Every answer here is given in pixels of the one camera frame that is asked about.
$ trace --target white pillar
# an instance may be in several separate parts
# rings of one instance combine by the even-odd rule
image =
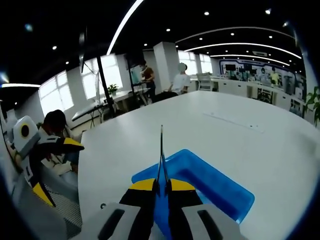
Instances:
[[[201,61],[200,61],[200,55],[195,54],[195,64],[196,64],[196,69],[198,70],[198,74],[202,74],[202,67],[201,67]]]
[[[168,89],[174,77],[178,74],[179,56],[176,44],[160,42],[153,47],[161,90]]]

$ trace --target monitor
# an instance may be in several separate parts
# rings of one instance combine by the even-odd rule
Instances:
[[[225,70],[226,71],[235,71],[236,70],[236,65],[234,65],[234,64],[226,64],[225,65]]]

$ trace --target chair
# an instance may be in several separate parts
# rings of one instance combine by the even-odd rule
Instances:
[[[210,79],[210,75],[207,73],[197,74],[198,77],[198,91],[210,91],[212,92],[214,89],[214,83]]]

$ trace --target desk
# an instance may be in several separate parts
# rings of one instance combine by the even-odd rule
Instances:
[[[257,124],[248,129],[205,115]],[[78,170],[83,222],[101,203],[119,202],[131,177],[159,162],[160,128],[168,157],[189,149],[248,189],[255,201],[240,224],[250,240],[283,240],[312,199],[319,177],[320,132],[271,104],[230,94],[195,91],[111,119],[83,133]]]
[[[139,88],[139,89],[135,90],[135,93],[139,93],[140,94],[141,92],[145,92],[145,91],[147,91],[147,89]],[[130,93],[132,93],[131,90],[119,91],[116,94],[110,95],[110,97],[112,97],[115,102],[120,102],[122,100],[125,100],[125,99],[129,98],[130,97]],[[102,97],[100,99],[100,103],[95,101],[95,102],[91,103],[89,106],[86,106],[84,109],[82,109],[80,111],[77,111],[74,114],[74,116],[72,117],[71,120],[74,122],[75,120],[78,120],[79,118],[82,118],[83,116],[85,116],[87,114],[90,114],[91,115],[91,125],[90,125],[90,127],[92,127],[92,124],[94,126],[95,125],[95,123],[94,123],[94,113],[95,113],[95,111],[99,111],[100,109],[102,109],[102,108],[104,108],[104,107],[106,107],[108,105],[108,103],[104,103],[105,99],[106,99],[105,97]]]

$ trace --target potted plant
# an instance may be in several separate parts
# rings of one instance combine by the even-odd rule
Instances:
[[[111,84],[110,86],[108,86],[108,92],[111,95],[116,95],[117,90],[118,90],[118,86],[116,84]]]
[[[305,104],[304,113],[309,109],[309,105],[313,105],[314,111],[314,125],[317,126],[318,121],[320,119],[320,94],[319,87],[315,86],[313,92],[309,92],[306,97],[310,97],[309,100]]]

